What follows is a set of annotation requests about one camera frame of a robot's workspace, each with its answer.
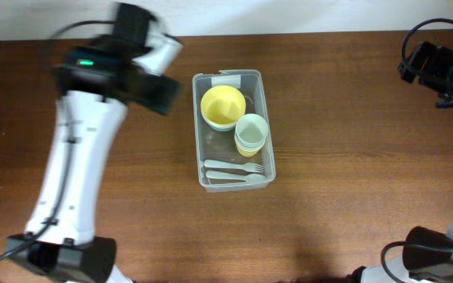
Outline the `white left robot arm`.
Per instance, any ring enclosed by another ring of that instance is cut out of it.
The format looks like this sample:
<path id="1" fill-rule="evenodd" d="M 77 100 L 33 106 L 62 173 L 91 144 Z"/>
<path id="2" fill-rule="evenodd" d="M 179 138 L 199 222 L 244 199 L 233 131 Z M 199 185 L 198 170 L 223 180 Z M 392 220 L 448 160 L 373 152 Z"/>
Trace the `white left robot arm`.
<path id="1" fill-rule="evenodd" d="M 4 259 L 54 282 L 124 282 L 116 242 L 95 233 L 112 142 L 134 102 L 167 114 L 180 85 L 166 76 L 182 43 L 141 6 L 121 3 L 112 30 L 73 49 L 54 73 L 55 131 L 39 198 Z"/>

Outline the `yellow plastic bowl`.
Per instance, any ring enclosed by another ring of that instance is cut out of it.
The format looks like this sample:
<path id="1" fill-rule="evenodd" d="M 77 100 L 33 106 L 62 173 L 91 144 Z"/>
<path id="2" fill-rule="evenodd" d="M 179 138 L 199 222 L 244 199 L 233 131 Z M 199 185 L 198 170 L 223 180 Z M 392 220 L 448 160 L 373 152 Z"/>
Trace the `yellow plastic bowl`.
<path id="1" fill-rule="evenodd" d="M 242 92 L 232 86 L 218 85 L 205 92 L 200 103 L 201 114 L 212 122 L 227 124 L 238 121 L 246 111 Z"/>

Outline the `green plastic cup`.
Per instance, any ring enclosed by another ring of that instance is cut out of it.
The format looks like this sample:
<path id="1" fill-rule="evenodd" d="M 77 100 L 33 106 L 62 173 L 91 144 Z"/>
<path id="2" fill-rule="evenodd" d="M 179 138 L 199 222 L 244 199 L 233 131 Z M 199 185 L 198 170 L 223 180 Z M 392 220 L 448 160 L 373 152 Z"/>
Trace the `green plastic cup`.
<path id="1" fill-rule="evenodd" d="M 265 142 L 260 145 L 247 145 L 246 143 L 241 142 L 237 135 L 234 136 L 234 140 L 237 148 L 246 152 L 259 151 L 265 146 Z"/>

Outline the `white plastic cup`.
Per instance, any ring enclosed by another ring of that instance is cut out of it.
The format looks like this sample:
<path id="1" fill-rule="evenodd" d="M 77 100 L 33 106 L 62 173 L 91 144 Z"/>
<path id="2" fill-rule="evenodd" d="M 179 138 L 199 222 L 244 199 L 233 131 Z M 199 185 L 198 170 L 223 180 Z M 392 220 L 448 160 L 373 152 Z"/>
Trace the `white plastic cup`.
<path id="1" fill-rule="evenodd" d="M 243 115 L 235 126 L 235 135 L 247 145 L 260 145 L 269 134 L 268 122 L 257 114 Z"/>

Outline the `white plastic fork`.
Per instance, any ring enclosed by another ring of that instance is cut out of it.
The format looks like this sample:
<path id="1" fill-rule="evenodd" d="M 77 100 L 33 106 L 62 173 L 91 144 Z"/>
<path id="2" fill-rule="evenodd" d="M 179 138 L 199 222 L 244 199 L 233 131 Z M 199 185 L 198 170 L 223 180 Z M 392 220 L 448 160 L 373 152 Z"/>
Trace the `white plastic fork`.
<path id="1" fill-rule="evenodd" d="M 207 168 L 215 168 L 215 169 L 242 170 L 242 171 L 246 171 L 246 172 L 250 172 L 250 173 L 264 172 L 263 165 L 255 164 L 255 163 L 233 164 L 233 163 L 228 163 L 228 162 L 219 161 L 219 160 L 205 160 L 204 166 Z"/>

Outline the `yellow plastic cup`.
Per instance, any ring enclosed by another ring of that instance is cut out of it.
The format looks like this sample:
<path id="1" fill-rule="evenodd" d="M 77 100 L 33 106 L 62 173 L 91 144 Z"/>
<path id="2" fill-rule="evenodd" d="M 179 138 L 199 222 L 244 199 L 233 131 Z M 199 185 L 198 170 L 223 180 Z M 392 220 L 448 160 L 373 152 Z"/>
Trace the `yellow plastic cup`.
<path id="1" fill-rule="evenodd" d="M 244 157 L 252 157 L 255 156 L 261 149 L 262 146 L 257 148 L 248 149 L 246 147 L 241 146 L 240 144 L 236 144 L 237 151 Z"/>

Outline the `white plastic spoon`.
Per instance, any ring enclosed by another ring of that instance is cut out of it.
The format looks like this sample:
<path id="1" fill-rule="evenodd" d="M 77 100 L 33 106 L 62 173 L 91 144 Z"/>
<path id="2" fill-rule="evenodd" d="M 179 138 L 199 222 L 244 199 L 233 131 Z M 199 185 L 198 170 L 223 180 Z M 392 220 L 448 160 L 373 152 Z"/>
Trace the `white plastic spoon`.
<path id="1" fill-rule="evenodd" d="M 243 181 L 247 183 L 254 183 L 254 182 L 265 182 L 267 178 L 264 175 L 251 173 L 248 175 L 236 175 L 232 173 L 226 173 L 222 171 L 206 171 L 205 176 L 209 179 L 218 179 L 218 180 L 235 180 L 235 181 Z"/>

